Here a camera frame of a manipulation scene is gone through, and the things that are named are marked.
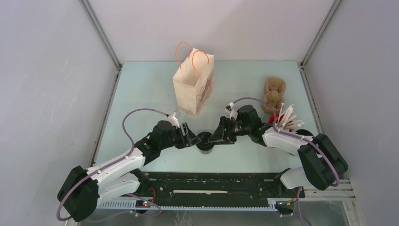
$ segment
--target light blue tabletop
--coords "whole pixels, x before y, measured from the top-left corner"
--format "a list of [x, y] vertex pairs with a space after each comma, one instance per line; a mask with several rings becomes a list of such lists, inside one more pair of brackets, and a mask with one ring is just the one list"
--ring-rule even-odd
[[[122, 130], [122, 119], [137, 108], [154, 108], [166, 113], [177, 109], [172, 77], [176, 62], [129, 62], [123, 65], [112, 102], [104, 134], [97, 150], [96, 164], [108, 161], [131, 147]], [[198, 118], [181, 114], [180, 124], [187, 122], [198, 134], [213, 133], [220, 116], [227, 116], [224, 108], [240, 97], [262, 99], [264, 82], [268, 77], [279, 77], [287, 83], [285, 104], [294, 104], [294, 111], [305, 124], [304, 129], [317, 134], [311, 107], [295, 61], [216, 61], [215, 88]], [[240, 106], [251, 104], [259, 117], [269, 116], [259, 102], [242, 100]], [[137, 112], [126, 120], [126, 128], [135, 141], [145, 137], [164, 116], [154, 112]], [[263, 147], [249, 137], [238, 137], [234, 145], [217, 145], [212, 153], [202, 154], [197, 147], [177, 150], [168, 148], [159, 158], [141, 168], [143, 171], [170, 172], [280, 172], [300, 167], [299, 158], [277, 148]]]

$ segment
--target gray wall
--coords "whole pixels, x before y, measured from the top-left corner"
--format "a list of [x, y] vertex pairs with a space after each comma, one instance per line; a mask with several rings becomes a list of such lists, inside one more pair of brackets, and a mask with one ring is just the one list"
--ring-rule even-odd
[[88, 166], [116, 69], [77, 0], [0, 1], [0, 225], [57, 222]]
[[307, 65], [367, 225], [397, 225], [399, 1], [343, 1]]

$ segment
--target orange bag handle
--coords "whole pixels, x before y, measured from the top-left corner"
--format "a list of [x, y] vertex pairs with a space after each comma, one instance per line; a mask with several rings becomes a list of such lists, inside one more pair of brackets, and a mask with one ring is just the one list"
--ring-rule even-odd
[[179, 59], [177, 59], [177, 49], [179, 49], [179, 46], [180, 46], [182, 43], [185, 43], [185, 44], [188, 45], [188, 47], [190, 47], [190, 52], [188, 53], [188, 58], [189, 58], [189, 59], [190, 59], [190, 53], [191, 53], [191, 51], [192, 51], [191, 46], [190, 46], [187, 42], [185, 42], [185, 41], [181, 41], [181, 42], [177, 45], [176, 50], [175, 50], [175, 57], [176, 57], [177, 63], [179, 64], [180, 69], [182, 68], [182, 64], [180, 63]]
[[192, 67], [194, 68], [194, 70], [197, 72], [197, 74], [199, 75], [199, 76], [201, 76], [201, 73], [195, 68], [195, 66], [194, 66], [194, 55], [195, 55], [195, 53], [196, 52], [203, 52], [206, 56], [207, 56], [207, 58], [208, 58], [208, 64], [209, 64], [209, 57], [208, 57], [208, 54], [206, 54], [204, 51], [202, 51], [202, 50], [196, 50], [193, 54], [192, 54], [192, 59], [191, 59], [191, 64], [192, 64]]

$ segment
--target paper bag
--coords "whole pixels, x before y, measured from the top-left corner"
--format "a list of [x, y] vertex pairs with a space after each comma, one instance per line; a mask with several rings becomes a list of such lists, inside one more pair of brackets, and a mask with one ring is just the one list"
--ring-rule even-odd
[[175, 52], [179, 63], [179, 68], [173, 76], [177, 105], [180, 111], [198, 116], [213, 91], [215, 56], [196, 48], [191, 49], [189, 45], [190, 53], [180, 64], [177, 59], [177, 49], [182, 43], [189, 45], [182, 41]]

